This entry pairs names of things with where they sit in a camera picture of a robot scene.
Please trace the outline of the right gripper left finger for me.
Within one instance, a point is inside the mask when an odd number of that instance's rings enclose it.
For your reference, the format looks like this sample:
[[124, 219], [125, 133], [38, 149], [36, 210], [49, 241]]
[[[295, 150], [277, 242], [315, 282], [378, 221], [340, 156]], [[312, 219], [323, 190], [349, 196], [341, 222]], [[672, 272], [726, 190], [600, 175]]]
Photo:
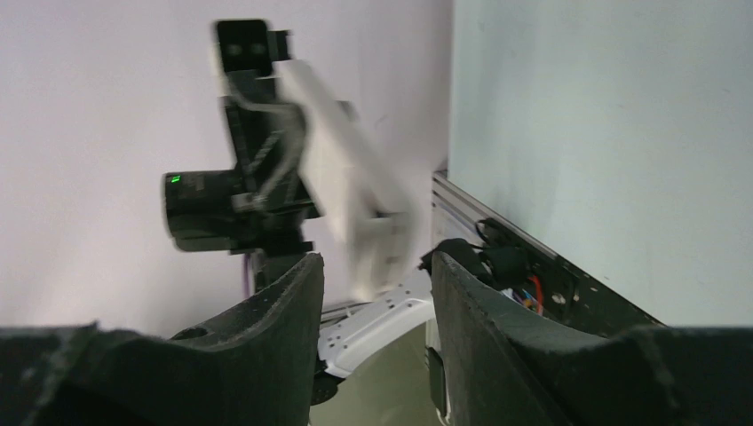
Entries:
[[321, 255], [171, 339], [96, 323], [1, 331], [4, 425], [305, 425]]

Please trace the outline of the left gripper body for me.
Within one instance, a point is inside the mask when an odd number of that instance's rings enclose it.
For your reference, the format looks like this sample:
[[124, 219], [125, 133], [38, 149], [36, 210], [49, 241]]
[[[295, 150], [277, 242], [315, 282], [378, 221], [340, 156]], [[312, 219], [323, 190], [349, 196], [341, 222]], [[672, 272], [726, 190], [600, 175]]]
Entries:
[[298, 171], [306, 136], [303, 108], [276, 96], [273, 77], [247, 70], [226, 73], [221, 80], [238, 185], [228, 199], [230, 211], [318, 218]]

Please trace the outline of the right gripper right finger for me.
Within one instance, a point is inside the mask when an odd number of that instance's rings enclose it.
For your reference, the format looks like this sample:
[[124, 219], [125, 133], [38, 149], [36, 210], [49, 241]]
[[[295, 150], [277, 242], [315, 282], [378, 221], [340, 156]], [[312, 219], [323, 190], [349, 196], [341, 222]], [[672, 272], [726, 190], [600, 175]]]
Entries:
[[634, 327], [604, 338], [538, 316], [432, 259], [455, 425], [749, 425], [752, 332]]

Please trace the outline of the white remote control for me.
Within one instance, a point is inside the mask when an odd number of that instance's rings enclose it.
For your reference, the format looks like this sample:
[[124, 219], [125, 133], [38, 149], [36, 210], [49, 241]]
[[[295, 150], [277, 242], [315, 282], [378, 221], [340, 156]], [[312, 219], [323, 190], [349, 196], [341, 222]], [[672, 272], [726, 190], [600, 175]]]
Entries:
[[276, 71], [279, 95], [305, 119], [299, 176], [343, 248], [349, 297], [371, 302], [407, 274], [419, 211], [387, 157], [306, 62], [282, 61]]

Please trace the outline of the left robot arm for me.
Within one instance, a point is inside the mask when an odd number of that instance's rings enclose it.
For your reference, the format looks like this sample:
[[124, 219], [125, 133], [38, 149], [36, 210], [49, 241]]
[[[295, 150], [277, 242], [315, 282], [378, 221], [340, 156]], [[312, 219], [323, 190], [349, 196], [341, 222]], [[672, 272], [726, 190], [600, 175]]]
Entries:
[[406, 188], [374, 153], [349, 106], [311, 68], [224, 75], [235, 165], [168, 173], [164, 214], [185, 252], [243, 258], [244, 279], [270, 287], [313, 244], [321, 217], [342, 244], [353, 304], [318, 335], [312, 402], [332, 398], [367, 358], [434, 316], [431, 284], [411, 265], [418, 215]]

